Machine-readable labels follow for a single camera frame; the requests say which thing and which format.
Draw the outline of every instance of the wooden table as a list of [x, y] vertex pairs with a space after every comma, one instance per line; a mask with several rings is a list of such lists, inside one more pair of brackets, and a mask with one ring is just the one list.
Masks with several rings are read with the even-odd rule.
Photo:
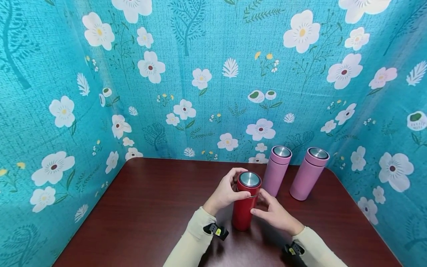
[[[263, 177], [265, 164], [135, 158], [125, 164], [60, 255], [62, 266], [162, 266], [194, 211], [232, 168]], [[304, 202], [289, 195], [298, 170], [290, 166], [277, 199], [314, 229], [348, 266], [400, 266], [337, 177], [324, 170]], [[217, 215], [230, 235], [214, 238], [200, 266], [283, 267], [285, 240], [261, 220], [248, 232], [231, 227], [232, 207]]]

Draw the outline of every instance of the hand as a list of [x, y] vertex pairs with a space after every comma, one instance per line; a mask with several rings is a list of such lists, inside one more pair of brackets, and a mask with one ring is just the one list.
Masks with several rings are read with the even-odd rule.
[[264, 219], [271, 226], [288, 232], [291, 236], [302, 232], [304, 225], [287, 212], [275, 197], [272, 197], [264, 189], [260, 189], [258, 199], [268, 206], [268, 211], [257, 208], [251, 209], [251, 213]]
[[210, 215], [215, 216], [220, 209], [230, 205], [234, 201], [250, 197], [251, 193], [248, 191], [234, 192], [233, 190], [236, 186], [237, 177], [245, 171], [248, 170], [232, 168], [219, 182], [215, 192], [203, 205], [203, 209]]

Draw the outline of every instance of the beige sleeve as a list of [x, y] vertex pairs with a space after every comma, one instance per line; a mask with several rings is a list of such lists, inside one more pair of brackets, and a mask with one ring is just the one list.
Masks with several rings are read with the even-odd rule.
[[211, 223], [216, 223], [215, 217], [200, 207], [163, 267], [197, 267], [212, 240], [212, 235], [205, 233], [203, 227]]
[[312, 229], [305, 227], [292, 241], [304, 248], [301, 259], [307, 267], [347, 267]]

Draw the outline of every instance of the person's left hand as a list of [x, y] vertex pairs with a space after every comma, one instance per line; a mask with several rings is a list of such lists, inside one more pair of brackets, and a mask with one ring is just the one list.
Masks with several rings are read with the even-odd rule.
[[250, 197], [251, 193], [248, 191], [234, 192], [233, 190], [236, 186], [237, 177], [245, 171], [248, 170], [232, 168], [219, 182], [215, 192], [203, 205], [203, 209], [210, 215], [215, 216], [220, 209], [230, 205], [234, 201]]

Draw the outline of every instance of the white flower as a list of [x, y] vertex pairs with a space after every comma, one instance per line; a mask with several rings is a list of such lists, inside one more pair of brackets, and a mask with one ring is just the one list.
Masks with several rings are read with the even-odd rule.
[[330, 133], [333, 129], [335, 129], [336, 123], [333, 120], [327, 121], [325, 126], [320, 128], [321, 132]]
[[311, 44], [319, 39], [320, 24], [313, 23], [313, 13], [305, 10], [291, 18], [291, 28], [283, 34], [283, 45], [296, 47], [298, 53], [304, 53]]
[[147, 30], [144, 27], [137, 29], [136, 33], [138, 34], [138, 37], [136, 38], [138, 44], [150, 49], [151, 44], [154, 42], [153, 35], [151, 33], [147, 33]]
[[117, 137], [117, 139], [123, 137], [123, 132], [132, 132], [132, 127], [129, 123], [125, 122], [125, 117], [122, 115], [113, 115], [111, 121], [113, 122], [111, 129], [114, 137]]
[[190, 101], [185, 99], [181, 99], [179, 105], [173, 106], [173, 113], [179, 115], [181, 120], [186, 120], [189, 117], [194, 118], [196, 116], [196, 110], [192, 108], [192, 104]]
[[345, 110], [338, 113], [335, 119], [338, 121], [338, 125], [343, 125], [349, 118], [351, 118], [355, 112], [356, 103], [348, 105]]
[[166, 71], [164, 63], [157, 60], [157, 55], [153, 51], [144, 52], [144, 59], [138, 61], [138, 69], [141, 76], [148, 77], [152, 83], [160, 83], [160, 74]]
[[194, 157], [195, 155], [196, 153], [191, 147], [187, 147], [186, 149], [184, 149], [184, 156], [191, 158], [191, 157]]
[[84, 217], [88, 209], [89, 209], [89, 206], [87, 204], [84, 204], [83, 206], [81, 206], [77, 210], [76, 214], [74, 215], [74, 223], [77, 223], [78, 221], [80, 221]]
[[138, 110], [137, 110], [135, 107], [130, 106], [130, 107], [128, 108], [128, 111], [129, 111], [129, 114], [130, 114], [130, 115], [132, 115], [132, 116], [138, 116]]
[[123, 10], [129, 23], [137, 23], [139, 14], [148, 16], [152, 12], [151, 0], [111, 0], [113, 6]]
[[376, 203], [384, 204], [384, 202], [386, 201], [386, 198], [384, 197], [384, 189], [381, 186], [377, 186], [377, 188], [374, 188], [372, 194], [375, 197]]
[[105, 96], [103, 94], [99, 94], [99, 102], [101, 103], [101, 107], [105, 107]]
[[354, 24], [364, 13], [374, 15], [386, 10], [391, 0], [339, 0], [338, 5], [346, 9], [345, 22]]
[[273, 90], [269, 90], [269, 91], [266, 92], [265, 97], [268, 100], [273, 100], [273, 99], [275, 99], [277, 97], [277, 94]]
[[46, 182], [56, 184], [62, 179], [63, 172], [74, 166], [74, 157], [67, 157], [65, 151], [49, 154], [41, 161], [41, 169], [31, 175], [31, 180], [36, 186], [42, 186]]
[[227, 151], [233, 151], [239, 146], [238, 140], [233, 139], [230, 133], [225, 133], [219, 136], [220, 141], [217, 143], [218, 148], [225, 148]]
[[293, 113], [288, 113], [283, 118], [283, 121], [286, 123], [293, 123], [295, 121], [295, 115]]
[[397, 153], [394, 156], [385, 152], [379, 162], [381, 171], [378, 175], [382, 183], [389, 182], [397, 192], [403, 192], [410, 186], [407, 175], [414, 172], [414, 165], [409, 162], [405, 154]]
[[268, 162], [266, 155], [263, 153], [258, 153], [255, 157], [249, 158], [249, 163], [260, 163], [265, 164]]
[[373, 200], [367, 200], [366, 197], [361, 197], [360, 200], [357, 202], [357, 205], [372, 224], [378, 224], [378, 219], [376, 216], [378, 208]]
[[173, 126], [177, 126], [179, 123], [179, 118], [175, 117], [175, 114], [169, 113], [168, 115], [166, 115], [166, 123], [172, 124]]
[[382, 67], [377, 71], [374, 78], [369, 83], [369, 86], [372, 90], [384, 87], [386, 85], [386, 82], [396, 79], [396, 77], [398, 76], [397, 71], [398, 70], [395, 67], [391, 67], [389, 69]]
[[258, 104], [264, 101], [265, 95], [260, 90], [254, 90], [248, 95], [248, 99]]
[[126, 161], [130, 160], [131, 158], [142, 158], [144, 155], [141, 152], [138, 152], [138, 149], [136, 147], [130, 147], [128, 149], [128, 152], [126, 153], [125, 159]]
[[85, 31], [85, 38], [93, 47], [102, 45], [105, 50], [111, 50], [111, 43], [114, 42], [115, 36], [108, 23], [102, 23], [97, 13], [91, 12], [82, 18]]
[[264, 143], [258, 143], [255, 147], [255, 150], [259, 152], [264, 152], [267, 150], [267, 146], [265, 146]]
[[369, 42], [369, 33], [365, 33], [363, 27], [359, 27], [350, 32], [350, 37], [345, 40], [344, 46], [346, 48], [353, 48], [354, 51], [358, 51], [363, 45]]
[[351, 153], [351, 170], [363, 170], [366, 165], [366, 160], [363, 158], [365, 156], [366, 149], [362, 146], [359, 146], [356, 151]]
[[409, 114], [406, 121], [406, 126], [412, 131], [422, 131], [427, 127], [427, 116], [422, 111]]
[[36, 189], [32, 193], [32, 197], [29, 200], [31, 205], [35, 205], [32, 208], [32, 212], [41, 212], [46, 206], [50, 206], [55, 202], [56, 190], [50, 186], [43, 189]]
[[337, 90], [344, 89], [350, 83], [351, 78], [357, 77], [362, 71], [362, 65], [359, 65], [362, 55], [348, 54], [342, 63], [332, 65], [328, 70], [326, 80], [334, 82], [333, 87]]
[[102, 94], [103, 94], [104, 97], [110, 97], [113, 94], [113, 91], [110, 88], [105, 87], [102, 90]]
[[191, 84], [202, 90], [208, 87], [208, 82], [212, 79], [212, 74], [208, 69], [201, 70], [197, 68], [193, 70], [193, 78]]
[[125, 147], [130, 146], [130, 147], [132, 147], [134, 144], [135, 144], [135, 142], [132, 139], [129, 139], [129, 137], [123, 138], [123, 146], [125, 146]]
[[259, 119], [256, 124], [249, 124], [246, 128], [246, 133], [252, 135], [252, 140], [260, 141], [265, 139], [273, 139], [276, 131], [273, 130], [273, 122], [266, 119]]
[[119, 153], [116, 152], [110, 152], [110, 156], [108, 156], [107, 159], [107, 168], [105, 169], [105, 173], [109, 174], [112, 169], [114, 169], [117, 166], [117, 162], [119, 160]]
[[49, 105], [49, 111], [55, 116], [55, 126], [58, 128], [72, 126], [76, 119], [73, 110], [74, 102], [67, 96], [61, 97], [61, 101], [54, 99]]

